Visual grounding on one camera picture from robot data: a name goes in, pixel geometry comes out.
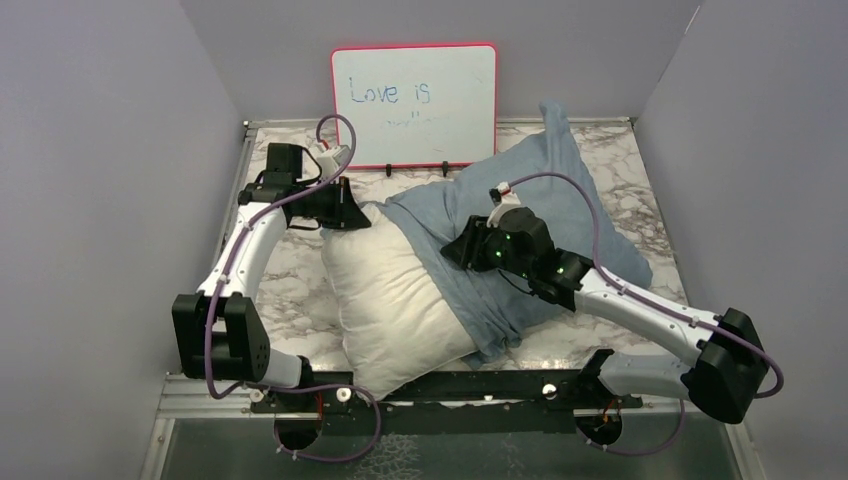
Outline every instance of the gray-blue cloth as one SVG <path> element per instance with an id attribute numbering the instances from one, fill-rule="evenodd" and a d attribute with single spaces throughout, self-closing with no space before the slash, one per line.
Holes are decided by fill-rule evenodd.
<path id="1" fill-rule="evenodd" d="M 379 204 L 403 231 L 416 255 L 480 348 L 466 359 L 472 366 L 497 359 L 506 346 L 516 347 L 527 327 L 543 323 L 564 309 L 525 295 L 496 272 L 461 270 L 439 250 L 459 236 L 471 215 L 488 215 L 493 205 L 489 189 L 535 172 L 564 173 L 583 186 L 600 216 L 600 257 L 603 265 L 640 287 L 651 283 L 651 269 L 636 247 L 615 231 L 604 211 L 595 182 L 571 136 L 565 109 L 555 102 L 540 105 L 545 131 L 460 172 L 453 182 L 421 185 Z M 592 220 L 583 197 L 562 179 L 543 177 L 515 188 L 524 206 L 548 225 L 557 247 L 591 258 Z M 525 288 L 526 282 L 510 275 Z"/>

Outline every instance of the marble pattern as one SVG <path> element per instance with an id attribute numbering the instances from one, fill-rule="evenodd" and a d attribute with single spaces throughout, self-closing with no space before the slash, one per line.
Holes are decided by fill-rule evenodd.
<path id="1" fill-rule="evenodd" d="M 498 128 L 498 150 L 540 132 L 539 124 L 514 124 Z M 595 179 L 604 208 L 616 228 L 633 241 L 654 272 L 651 290 L 666 298 L 685 302 L 685 295 L 665 228 L 645 173 L 633 131 L 627 124 L 573 125 L 572 132 L 583 161 Z M 334 132 L 322 133 L 331 144 Z M 257 132 L 248 179 L 265 164 L 268 144 L 289 142 L 316 152 L 311 128 L 263 128 Z M 317 173 L 304 162 L 306 175 Z M 348 175 L 358 201 L 383 201 L 412 186 L 443 180 L 439 170 L 351 172 Z M 318 232 L 289 230 L 277 244 L 256 299 L 257 309 L 273 347 L 306 355 L 316 370 L 349 370 L 342 350 L 338 304 L 321 262 L 322 240 Z M 508 351 L 485 370 L 580 368 L 598 348 L 629 353 L 659 353 L 660 347 L 636 334 L 586 314 L 566 313 L 526 332 L 522 345 Z M 467 370 L 461 361 L 443 370 Z"/>

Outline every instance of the whiteboard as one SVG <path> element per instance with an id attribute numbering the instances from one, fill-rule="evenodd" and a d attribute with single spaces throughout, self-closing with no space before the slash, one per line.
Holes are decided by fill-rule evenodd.
<path id="1" fill-rule="evenodd" d="M 336 113 L 356 129 L 352 167 L 462 164 L 495 152 L 493 45 L 340 48 L 331 63 Z"/>

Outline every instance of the wall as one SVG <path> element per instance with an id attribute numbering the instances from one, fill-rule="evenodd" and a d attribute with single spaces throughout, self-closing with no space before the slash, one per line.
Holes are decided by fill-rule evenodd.
<path id="1" fill-rule="evenodd" d="M 707 0 L 636 125 L 692 302 L 747 311 L 785 369 L 748 416 L 771 479 L 848 477 L 846 25 Z"/>
<path id="2" fill-rule="evenodd" d="M 0 2 L 0 477 L 138 477 L 241 135 L 176 0 Z"/>
<path id="3" fill-rule="evenodd" d="M 700 1 L 181 0 L 252 120 L 332 111 L 336 47 L 462 41 L 498 46 L 501 115 L 638 115 Z"/>

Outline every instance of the pillow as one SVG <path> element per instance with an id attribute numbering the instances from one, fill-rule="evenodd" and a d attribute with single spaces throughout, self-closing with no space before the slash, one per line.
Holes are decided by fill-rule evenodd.
<path id="1" fill-rule="evenodd" d="M 496 272 L 461 270 L 439 253 L 470 215 L 491 212 L 488 192 L 500 182 L 541 171 L 575 179 L 598 210 L 604 266 L 640 287 L 650 285 L 648 262 L 602 208 L 565 110 L 554 102 L 540 108 L 544 132 L 467 167 L 453 182 L 420 185 L 367 205 L 378 225 L 324 230 L 323 258 L 340 305 L 345 353 L 354 381 L 378 398 L 467 353 L 474 352 L 464 357 L 472 367 L 495 360 L 520 344 L 526 328 L 564 311 L 515 290 Z M 591 257 L 591 216 L 571 185 L 546 177 L 514 190 L 545 221 L 556 246 Z"/>
<path id="2" fill-rule="evenodd" d="M 354 383 L 381 400 L 477 346 L 403 232 L 376 205 L 362 211 L 371 228 L 326 235 L 321 258 Z"/>

